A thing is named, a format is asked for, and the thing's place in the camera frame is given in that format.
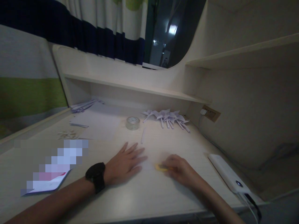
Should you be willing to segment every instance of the curtain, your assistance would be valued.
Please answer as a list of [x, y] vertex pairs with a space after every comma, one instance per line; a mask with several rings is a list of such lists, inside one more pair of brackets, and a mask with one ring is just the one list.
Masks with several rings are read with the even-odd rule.
[[147, 0], [2, 0], [0, 24], [142, 65], [147, 4]]
[[46, 39], [0, 25], [0, 139], [67, 108]]
[[49, 42], [143, 62], [147, 0], [2, 0], [0, 138], [67, 108]]
[[79, 50], [143, 63], [147, 0], [66, 0], [75, 47]]

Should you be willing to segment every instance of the black watch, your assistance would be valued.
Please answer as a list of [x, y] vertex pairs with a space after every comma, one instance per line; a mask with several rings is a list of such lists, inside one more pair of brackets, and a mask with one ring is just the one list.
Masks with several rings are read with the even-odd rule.
[[104, 163], [97, 163], [86, 171], [85, 178], [93, 182], [96, 189], [96, 194], [105, 188], [104, 171]]

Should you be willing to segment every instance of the paper crane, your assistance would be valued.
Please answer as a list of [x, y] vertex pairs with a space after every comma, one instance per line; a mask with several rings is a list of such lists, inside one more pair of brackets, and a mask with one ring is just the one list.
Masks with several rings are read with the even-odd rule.
[[170, 109], [161, 110], [160, 112], [157, 112], [155, 110], [147, 110], [142, 112], [142, 114], [147, 116], [144, 119], [143, 123], [146, 122], [150, 116], [154, 115], [157, 120], [161, 121], [162, 128], [164, 128], [163, 123], [166, 122], [168, 129], [174, 129], [173, 125], [176, 121], [182, 130], [186, 130], [188, 133], [190, 133], [189, 128], [185, 125], [185, 123], [189, 122], [189, 120], [185, 120], [185, 118], [182, 115], [180, 115], [179, 112], [179, 110], [175, 112], [170, 112]]

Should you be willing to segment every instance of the white desk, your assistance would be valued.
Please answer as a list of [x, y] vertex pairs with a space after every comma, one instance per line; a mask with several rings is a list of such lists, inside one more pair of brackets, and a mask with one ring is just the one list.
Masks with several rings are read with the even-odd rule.
[[[188, 124], [191, 130], [189, 134], [177, 124], [174, 130], [167, 127], [162, 129], [160, 122], [149, 119], [144, 124], [141, 122], [138, 130], [130, 131], [125, 127], [128, 116], [138, 116], [141, 121], [144, 119], [139, 110], [123, 108], [114, 140], [89, 140], [88, 156], [84, 156], [82, 164], [70, 172], [62, 187], [83, 177], [91, 165], [108, 162], [126, 141], [130, 145], [135, 142], [140, 144], [143, 128], [147, 127], [144, 143], [139, 146], [146, 148], [145, 155], [151, 162], [160, 162], [169, 154], [176, 153], [184, 157], [231, 207], [243, 207], [207, 158], [209, 153], [219, 154], [219, 151], [193, 124]], [[21, 148], [12, 148], [0, 155], [0, 222], [10, 219], [47, 196], [41, 194], [20, 197], [20, 188], [26, 186], [26, 180], [32, 180], [33, 172], [39, 171], [38, 164], [45, 164], [45, 156], [56, 156], [57, 148], [63, 147], [63, 140], [57, 140], [58, 132], [73, 129], [79, 135], [84, 130], [69, 126], [71, 117], [72, 114], [29, 138], [27, 148], [23, 141]], [[143, 170], [128, 183], [105, 189], [80, 205], [67, 215], [65, 221], [103, 223], [205, 211], [205, 207], [188, 189], [161, 172]]]

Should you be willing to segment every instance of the electrical outlet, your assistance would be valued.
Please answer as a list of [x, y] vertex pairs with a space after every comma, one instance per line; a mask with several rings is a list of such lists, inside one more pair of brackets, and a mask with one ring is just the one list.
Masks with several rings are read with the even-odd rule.
[[204, 116], [213, 122], [215, 122], [221, 114], [218, 111], [213, 110], [212, 108], [210, 108], [206, 105], [204, 105], [202, 108], [206, 110], [206, 114]]

